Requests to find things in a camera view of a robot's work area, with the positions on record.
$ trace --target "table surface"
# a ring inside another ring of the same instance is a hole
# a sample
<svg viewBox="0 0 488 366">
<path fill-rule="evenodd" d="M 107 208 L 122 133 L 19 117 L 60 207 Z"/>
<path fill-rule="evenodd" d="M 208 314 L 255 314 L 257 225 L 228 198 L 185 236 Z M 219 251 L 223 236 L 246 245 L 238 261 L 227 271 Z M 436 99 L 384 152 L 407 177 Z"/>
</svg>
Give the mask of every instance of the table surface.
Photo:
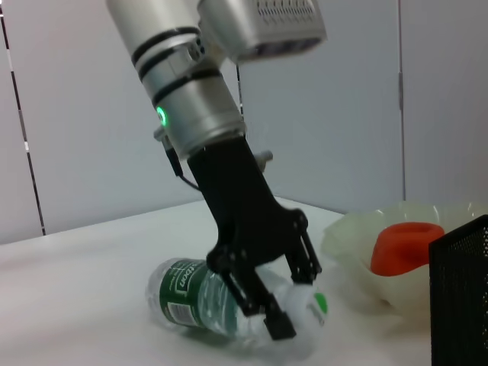
<svg viewBox="0 0 488 366">
<path fill-rule="evenodd" d="M 323 230 L 341 215 L 279 201 L 305 212 L 319 251 Z M 219 337 L 170 332 L 149 317 L 144 290 L 150 273 L 166 259 L 204 258 L 216 241 L 202 201 L 1 246 L 0 364 L 270 364 L 235 352 Z M 325 258 L 323 267 L 317 284 L 330 308 L 323 346 L 288 364 L 430 365 L 428 330 L 352 297 L 340 268 Z M 286 262 L 274 269 L 286 274 Z"/>
</svg>

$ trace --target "black mesh basket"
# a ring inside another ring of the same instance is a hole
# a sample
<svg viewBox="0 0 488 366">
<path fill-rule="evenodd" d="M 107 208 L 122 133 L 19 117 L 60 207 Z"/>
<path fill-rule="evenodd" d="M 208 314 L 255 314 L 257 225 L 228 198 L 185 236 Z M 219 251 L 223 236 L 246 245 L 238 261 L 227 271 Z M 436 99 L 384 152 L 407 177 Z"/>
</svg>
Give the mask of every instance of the black mesh basket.
<svg viewBox="0 0 488 366">
<path fill-rule="evenodd" d="M 488 366 L 488 215 L 430 246 L 432 366 Z"/>
</svg>

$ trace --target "red sponge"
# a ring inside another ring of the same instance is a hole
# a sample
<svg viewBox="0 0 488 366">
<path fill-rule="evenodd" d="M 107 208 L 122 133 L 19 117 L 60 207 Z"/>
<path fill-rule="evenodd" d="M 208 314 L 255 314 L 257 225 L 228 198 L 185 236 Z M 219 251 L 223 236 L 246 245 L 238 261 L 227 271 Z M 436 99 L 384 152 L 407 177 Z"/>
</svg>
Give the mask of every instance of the red sponge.
<svg viewBox="0 0 488 366">
<path fill-rule="evenodd" d="M 398 223 L 383 230 L 376 241 L 371 270 L 397 276 L 429 263 L 429 244 L 444 235 L 433 223 Z"/>
</svg>

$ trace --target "green bottle label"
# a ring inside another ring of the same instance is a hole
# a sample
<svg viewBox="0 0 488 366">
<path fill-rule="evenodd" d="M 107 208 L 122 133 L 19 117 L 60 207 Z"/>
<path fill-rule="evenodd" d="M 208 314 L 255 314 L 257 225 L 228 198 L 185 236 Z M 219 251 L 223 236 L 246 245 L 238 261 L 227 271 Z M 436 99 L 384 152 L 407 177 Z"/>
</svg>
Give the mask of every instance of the green bottle label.
<svg viewBox="0 0 488 366">
<path fill-rule="evenodd" d="M 182 326 L 205 328 L 198 312 L 198 293 L 210 270 L 205 261 L 183 259 L 174 263 L 161 283 L 159 302 L 166 319 Z"/>
</svg>

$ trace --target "translucent bowl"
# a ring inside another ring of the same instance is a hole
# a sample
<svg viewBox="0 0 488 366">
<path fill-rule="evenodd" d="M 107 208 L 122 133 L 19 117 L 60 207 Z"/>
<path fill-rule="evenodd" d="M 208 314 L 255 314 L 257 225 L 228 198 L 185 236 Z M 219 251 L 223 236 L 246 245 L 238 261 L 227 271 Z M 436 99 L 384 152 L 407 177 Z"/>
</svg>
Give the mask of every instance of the translucent bowl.
<svg viewBox="0 0 488 366">
<path fill-rule="evenodd" d="M 408 318 L 430 316 L 429 266 L 406 274 L 382 277 L 371 272 L 371 256 L 381 231 L 395 223 L 435 223 L 446 233 L 488 214 L 480 204 L 433 206 L 401 202 L 396 206 L 367 213 L 350 213 L 325 230 L 323 254 L 335 259 L 346 274 L 367 295 L 388 302 Z"/>
</svg>

